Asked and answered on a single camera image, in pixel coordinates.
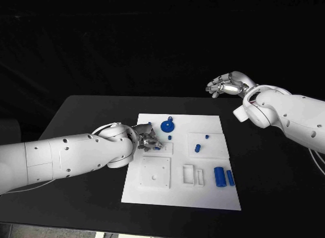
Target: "black tabletop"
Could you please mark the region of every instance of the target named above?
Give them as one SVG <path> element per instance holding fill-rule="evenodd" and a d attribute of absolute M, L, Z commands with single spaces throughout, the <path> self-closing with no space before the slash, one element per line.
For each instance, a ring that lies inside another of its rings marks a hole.
<path fill-rule="evenodd" d="M 276 127 L 238 122 L 241 99 L 72 96 L 40 139 L 92 133 L 138 114 L 218 115 L 241 211 L 120 203 L 126 166 L 0 198 L 0 222 L 156 237 L 325 236 L 325 177 Z"/>

